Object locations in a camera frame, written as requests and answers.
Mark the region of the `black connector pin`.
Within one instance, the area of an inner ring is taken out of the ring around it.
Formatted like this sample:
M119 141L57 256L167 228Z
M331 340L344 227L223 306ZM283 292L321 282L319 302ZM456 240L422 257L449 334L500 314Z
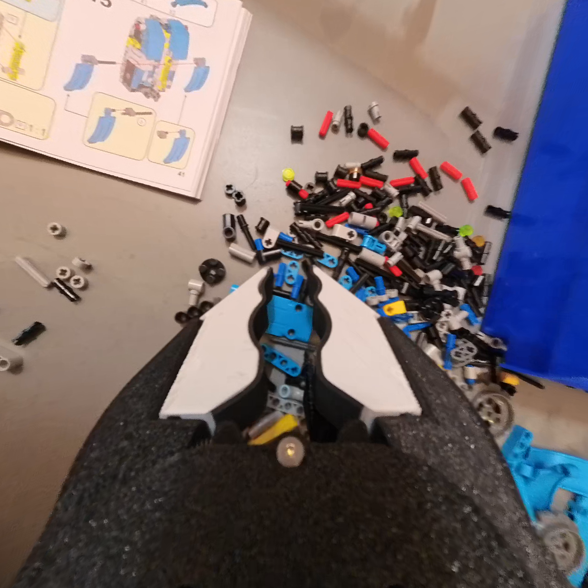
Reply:
M46 332L46 330L47 327L43 323L35 321L31 325L22 329L19 334L11 340L11 343L14 346L26 346Z

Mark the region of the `grey desk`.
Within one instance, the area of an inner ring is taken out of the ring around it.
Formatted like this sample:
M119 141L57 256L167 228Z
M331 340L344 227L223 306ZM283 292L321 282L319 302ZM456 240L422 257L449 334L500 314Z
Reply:
M187 200L1 145L1 340L34 321L24 368L1 374L1 587L11 587L43 532L86 438L122 388L180 330L198 263L223 261L225 296L256 272L231 259L224 195L244 191L250 225L288 226L283 168L301 183L378 150L316 127L351 104L377 101L392 150L418 149L425 168L448 160L479 199L445 182L434 203L492 243L496 267L565 1L246 1L252 24L202 201ZM63 239L47 225L67 228ZM70 302L15 263L56 279L88 279ZM90 261L84 273L74 257Z

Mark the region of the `blue plastic bin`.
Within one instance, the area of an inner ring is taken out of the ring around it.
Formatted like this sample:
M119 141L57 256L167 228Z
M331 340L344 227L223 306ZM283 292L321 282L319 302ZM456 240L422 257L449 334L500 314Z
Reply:
M482 331L587 391L587 1L563 9Z

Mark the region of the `pile of toy building pieces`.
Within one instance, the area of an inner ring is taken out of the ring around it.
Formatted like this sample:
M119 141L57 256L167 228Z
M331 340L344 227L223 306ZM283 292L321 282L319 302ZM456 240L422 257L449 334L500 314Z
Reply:
M350 285L348 291L376 311L382 317L382 321L389 325L388 329L398 330L390 335L393 349L419 400L421 392L417 384L418 378L423 376L423 371L413 376L409 368L416 368L418 359L424 360L425 368L432 368L434 358L416 346L415 341L410 337L411 333L427 330L430 327L436 331L440 343L445 344L443 368L448 371L454 371L455 368L463 371L458 378L458 384L476 383L476 378L471 378L469 373L471 369L476 368L476 362L472 362L471 359L475 359L479 352L483 352L491 359L496 359L506 349L504 345L491 344L491 337L482 332L472 332L461 328L462 321L468 319L475 322L478 315L474 311L470 312L465 306L464 296L460 298L453 290L446 289L444 285L438 285L447 273L445 266L434 267L433 277L429 277L430 273L422 272L421 267L416 268L414 272L410 265L405 269L399 266L400 262L405 261L401 248L406 239L416 231L424 233L432 241L445 244L447 253L452 254L448 273L454 270L453 261L456 261L460 270L471 271L472 269L466 264L466 261L470 261L471 258L467 241L464 241L459 233L438 231L437 225L444 224L445 218L428 205L419 205L418 209L422 215L408 218L397 217L396 223L390 228L388 224L381 223L379 217L375 215L378 212L377 208L348 210L342 206L332 207L328 209L332 212L329 223L324 223L324 226L330 226L330 233L311 231L311 234L340 248L341 252L344 249L349 250L350 254L356 255L356 260L362 266L371 265L373 273L368 273L367 279L373 280L374 287L365 292L364 275L355 277L346 273L344 277ZM283 263L279 272L273 272L273 294L277 289L279 277L283 276L284 281L287 281L288 267L287 263ZM290 284L290 298L312 307L307 294L306 269L307 266L301 281L296 280ZM383 304L398 299L405 302L407 313L391 318L384 316L381 311ZM299 365L292 364L290 357L280 354L278 350L262 341L263 337L268 335L264 334L261 338L264 363L273 364L275 369L283 371L287 376L298 377L301 370ZM279 408L279 404L269 403L270 380L268 378L267 384L266 408L286 413L286 409ZM424 404L420 400L419 402L423 410Z

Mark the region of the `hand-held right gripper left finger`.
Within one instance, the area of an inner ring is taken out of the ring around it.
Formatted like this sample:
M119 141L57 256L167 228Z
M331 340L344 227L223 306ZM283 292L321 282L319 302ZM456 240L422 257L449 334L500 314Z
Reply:
M263 268L203 315L160 419L199 420L213 435L222 422L243 430L261 417L268 397L261 338L273 284L272 268Z

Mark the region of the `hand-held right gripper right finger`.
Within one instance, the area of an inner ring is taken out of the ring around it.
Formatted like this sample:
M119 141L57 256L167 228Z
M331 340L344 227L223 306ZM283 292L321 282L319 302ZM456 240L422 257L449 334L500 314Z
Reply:
M396 356L397 329L310 264L307 294L316 335L313 404L337 430L362 422L371 433L381 417L422 415L422 405Z

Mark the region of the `short black pin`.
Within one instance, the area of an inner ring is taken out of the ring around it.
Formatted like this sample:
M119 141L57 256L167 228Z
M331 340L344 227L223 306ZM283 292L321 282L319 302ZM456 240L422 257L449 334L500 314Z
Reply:
M59 292L62 296L67 298L70 302L78 303L81 301L81 297L77 294L77 292L70 287L67 283L63 282L62 279L56 278L51 282L51 286L55 288L57 292Z

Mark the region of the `light blue rectangular panel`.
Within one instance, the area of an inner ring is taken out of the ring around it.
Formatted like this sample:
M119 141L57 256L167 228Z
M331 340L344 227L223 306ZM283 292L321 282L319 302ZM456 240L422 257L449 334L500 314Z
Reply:
M233 289L211 321L224 334L234 335L245 346L256 346L264 334L309 342L313 331L313 308L302 302L272 294L266 301L261 283L254 279Z

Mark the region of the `light grey holed connector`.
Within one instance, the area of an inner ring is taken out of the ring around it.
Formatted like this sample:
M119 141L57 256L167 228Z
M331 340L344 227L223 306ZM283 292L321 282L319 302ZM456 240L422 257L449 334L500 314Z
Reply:
M21 347L1 341L1 373L19 373L24 363Z

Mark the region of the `instruction booklet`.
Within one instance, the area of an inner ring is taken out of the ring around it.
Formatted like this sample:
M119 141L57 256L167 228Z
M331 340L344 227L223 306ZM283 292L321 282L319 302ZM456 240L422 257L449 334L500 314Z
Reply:
M199 199L242 1L1 1L1 141Z

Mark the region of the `grey toy wheel hub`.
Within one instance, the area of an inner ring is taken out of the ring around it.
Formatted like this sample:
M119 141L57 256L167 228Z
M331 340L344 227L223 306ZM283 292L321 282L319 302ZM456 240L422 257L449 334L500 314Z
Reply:
M557 567L566 576L580 569L586 549L576 523L562 512L540 511L536 519L539 535Z
M515 411L508 396L500 389L488 387L478 392L472 399L472 405L493 437L502 437L510 432L515 423Z

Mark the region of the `large light blue frame piece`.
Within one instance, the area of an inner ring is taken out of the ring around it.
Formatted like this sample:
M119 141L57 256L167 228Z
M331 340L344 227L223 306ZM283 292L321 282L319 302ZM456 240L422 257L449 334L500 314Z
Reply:
M530 430L515 425L502 446L503 456L537 532L540 511L562 512L576 523L586 554L580 569L563 574L573 587L587 587L587 460L533 447L532 441Z

